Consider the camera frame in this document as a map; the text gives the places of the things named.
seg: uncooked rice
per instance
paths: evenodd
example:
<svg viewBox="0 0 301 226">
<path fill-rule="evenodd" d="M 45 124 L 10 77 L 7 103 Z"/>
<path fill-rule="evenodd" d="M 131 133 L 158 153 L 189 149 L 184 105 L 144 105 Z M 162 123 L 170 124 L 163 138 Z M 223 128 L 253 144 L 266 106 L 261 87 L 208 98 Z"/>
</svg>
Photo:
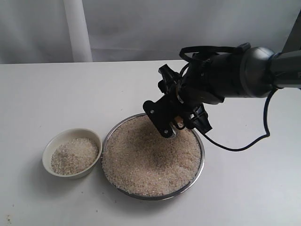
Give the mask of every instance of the uncooked rice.
<svg viewBox="0 0 301 226">
<path fill-rule="evenodd" d="M 149 118 L 121 124 L 103 151 L 103 171 L 117 188 L 130 194 L 162 196 L 187 185 L 200 166 L 200 145 L 188 129 L 176 138 L 161 137 Z"/>
<path fill-rule="evenodd" d="M 97 158 L 97 144 L 89 138 L 72 139 L 59 146 L 51 158 L 52 170 L 60 175 L 79 173 Z"/>
</svg>

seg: metal bowl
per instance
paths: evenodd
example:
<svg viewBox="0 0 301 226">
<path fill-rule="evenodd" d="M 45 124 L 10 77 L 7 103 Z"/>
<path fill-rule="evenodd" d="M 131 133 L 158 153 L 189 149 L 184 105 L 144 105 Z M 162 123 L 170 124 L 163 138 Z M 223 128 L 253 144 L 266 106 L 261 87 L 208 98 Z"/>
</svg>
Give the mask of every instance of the metal bowl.
<svg viewBox="0 0 301 226">
<path fill-rule="evenodd" d="M 107 142 L 108 140 L 110 139 L 112 133 L 121 125 L 123 124 L 124 122 L 126 121 L 129 121 L 131 119 L 134 119 L 134 118 L 137 118 L 137 117 L 140 117 L 140 116 L 144 116 L 145 113 L 141 113 L 141 114 L 136 114 L 136 115 L 133 115 L 131 117 L 128 117 L 126 119 L 124 119 L 123 121 L 121 121 L 120 123 L 118 123 L 110 132 L 109 134 L 107 135 L 107 137 L 105 138 L 104 142 L 103 142 L 103 151 L 101 153 L 101 156 L 100 156 L 100 160 L 101 160 L 101 163 L 103 162 L 103 153 L 107 150 L 106 149 L 106 145 L 107 145 Z M 117 188 L 114 184 L 112 184 L 109 180 L 109 183 L 111 185 L 113 185 L 116 189 L 118 189 L 119 191 L 123 192 L 124 194 L 128 195 L 128 196 L 131 196 L 133 198 L 136 198 L 136 199 L 140 199 L 140 200 L 148 200 L 148 201 L 158 201 L 158 200 L 165 200 L 165 199 L 170 199 L 170 198 L 173 198 L 179 194 L 182 194 L 183 192 L 185 192 L 188 188 L 190 188 L 195 182 L 196 180 L 198 179 L 199 175 L 201 174 L 202 170 L 203 170 L 203 167 L 204 167 L 204 160 L 205 160 L 205 152 L 204 152 L 204 146 L 203 146 L 203 143 L 200 139 L 200 137 L 198 136 L 198 134 L 192 130 L 194 136 L 197 138 L 198 140 L 198 143 L 199 143 L 199 146 L 200 146 L 200 151 L 201 151 L 201 159 L 200 159 L 200 165 L 198 167 L 198 171 L 197 173 L 195 174 L 194 178 L 187 184 L 185 185 L 184 187 L 180 188 L 179 190 L 175 191 L 175 192 L 172 192 L 170 194 L 165 194 L 165 195 L 161 195 L 161 196 L 143 196 L 143 195 L 137 195 L 137 194 L 131 194 L 131 193 L 128 193 L 120 188 Z"/>
</svg>

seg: table surface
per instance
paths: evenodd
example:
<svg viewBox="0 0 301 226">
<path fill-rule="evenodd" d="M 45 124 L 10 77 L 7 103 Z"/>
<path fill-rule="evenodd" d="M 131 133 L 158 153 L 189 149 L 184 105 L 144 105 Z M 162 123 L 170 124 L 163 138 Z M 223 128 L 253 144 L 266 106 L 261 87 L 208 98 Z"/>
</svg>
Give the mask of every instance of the table surface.
<svg viewBox="0 0 301 226">
<path fill-rule="evenodd" d="M 161 202 L 114 189 L 98 164 L 87 177 L 49 175 L 41 157 L 63 130 L 89 128 L 104 140 L 122 119 L 157 100 L 160 74 L 183 61 L 0 65 L 0 225 L 301 225 L 301 92 L 278 91 L 271 137 L 239 153 L 206 140 L 205 166 L 184 194 Z M 208 135 L 241 147 L 264 133 L 264 99 L 206 105 Z"/>
</svg>

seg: white curtain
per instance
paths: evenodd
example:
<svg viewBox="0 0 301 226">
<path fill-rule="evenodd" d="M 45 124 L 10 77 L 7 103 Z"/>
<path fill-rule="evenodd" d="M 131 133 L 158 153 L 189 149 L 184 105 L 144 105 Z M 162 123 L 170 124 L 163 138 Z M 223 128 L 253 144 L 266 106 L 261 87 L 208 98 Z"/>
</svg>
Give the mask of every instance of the white curtain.
<svg viewBox="0 0 301 226">
<path fill-rule="evenodd" d="M 0 63 L 177 59 L 191 45 L 281 51 L 300 0 L 0 0 Z"/>
</svg>

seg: bowl rim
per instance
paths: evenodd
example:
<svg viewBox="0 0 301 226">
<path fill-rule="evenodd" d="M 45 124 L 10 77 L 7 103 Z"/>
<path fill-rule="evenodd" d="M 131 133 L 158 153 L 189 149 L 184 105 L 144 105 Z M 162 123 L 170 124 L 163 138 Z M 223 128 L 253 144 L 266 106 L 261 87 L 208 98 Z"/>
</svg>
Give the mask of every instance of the bowl rim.
<svg viewBox="0 0 301 226">
<path fill-rule="evenodd" d="M 105 152 L 106 150 L 106 145 L 108 143 L 108 140 L 110 139 L 111 135 L 113 134 L 113 132 L 120 126 L 122 125 L 123 123 L 125 123 L 126 121 L 129 121 L 131 119 L 134 119 L 134 118 L 137 118 L 137 117 L 141 117 L 141 116 L 144 116 L 146 115 L 146 113 L 140 113 L 140 114 L 135 114 L 135 115 L 132 115 L 124 120 L 122 120 L 121 122 L 119 122 L 116 126 L 114 126 L 110 132 L 108 133 L 108 135 L 106 136 L 106 138 L 104 139 L 103 141 L 103 152 Z M 108 180 L 108 182 L 114 186 L 114 188 L 116 188 L 117 190 L 121 191 L 122 193 L 130 196 L 130 197 L 133 197 L 133 198 L 136 198 L 136 199 L 140 199 L 140 200 L 145 200 L 145 201 L 161 201 L 161 200 L 166 200 L 166 199 L 170 199 L 170 198 L 173 198 L 173 197 L 176 197 L 177 195 L 179 194 L 182 194 L 183 192 L 185 192 L 188 188 L 190 188 L 195 182 L 196 180 L 199 178 L 199 176 L 201 175 L 202 171 L 203 171 L 203 168 L 204 168 L 204 162 L 205 162 L 205 151 L 204 151 L 204 145 L 201 141 L 201 138 L 199 137 L 199 135 L 197 134 L 197 132 L 192 129 L 191 130 L 192 133 L 194 134 L 194 136 L 196 137 L 197 141 L 198 141 L 198 144 L 200 146 L 200 153 L 201 153 L 201 159 L 200 159 L 200 164 L 199 164 L 199 167 L 198 167 L 198 170 L 194 176 L 194 178 L 187 184 L 185 185 L 184 187 L 180 188 L 179 190 L 177 191 L 174 191 L 170 194 L 165 194 L 165 195 L 162 195 L 162 196 L 144 196 L 144 195 L 138 195 L 138 194 L 132 194 L 132 193 L 128 193 L 120 188 L 117 188 L 113 183 L 111 183 L 111 181 L 108 180 L 104 170 L 103 170 L 103 152 L 101 153 L 101 156 L 100 156 L 100 162 L 101 162 L 101 165 L 102 165 L 102 170 L 103 170 L 103 173 L 106 177 L 106 179 Z"/>
<path fill-rule="evenodd" d="M 99 140 L 99 147 L 98 147 L 98 155 L 96 157 L 96 159 L 94 160 L 94 162 L 89 166 L 87 167 L 86 169 L 84 169 L 83 171 L 81 172 L 78 172 L 78 173 L 75 173 L 75 174 L 69 174 L 69 175 L 61 175 L 61 174 L 58 174 L 58 173 L 55 173 L 53 172 L 52 170 L 49 170 L 48 167 L 45 167 L 45 161 L 46 161 L 46 152 L 49 148 L 49 146 L 52 144 L 52 142 L 54 142 L 56 139 L 58 139 L 60 136 L 66 134 L 66 133 L 70 133 L 72 131 L 75 131 L 75 130 L 84 130 L 84 131 L 88 131 L 88 132 L 91 132 L 93 133 Z M 101 156 L 101 153 L 102 153 L 102 149 L 103 149 L 103 143 L 102 143 L 102 140 L 100 139 L 100 137 L 98 136 L 97 133 L 95 133 L 94 131 L 90 130 L 90 129 L 86 129 L 86 128 L 73 128 L 73 129 L 67 129 L 67 130 L 64 130 L 62 132 L 60 132 L 59 134 L 57 134 L 55 137 L 53 137 L 49 142 L 48 144 L 45 146 L 44 148 L 44 151 L 43 151 L 43 156 L 42 156 L 42 163 L 43 163 L 43 167 L 44 169 L 54 175 L 54 176 L 57 176 L 57 177 L 60 177 L 60 178 L 70 178 L 70 177 L 74 177 L 74 176 L 77 176 L 77 175 L 80 175 L 82 173 L 85 173 L 86 171 L 88 171 L 89 169 L 91 169 L 96 163 L 97 161 L 99 160 L 100 156 Z"/>
</svg>

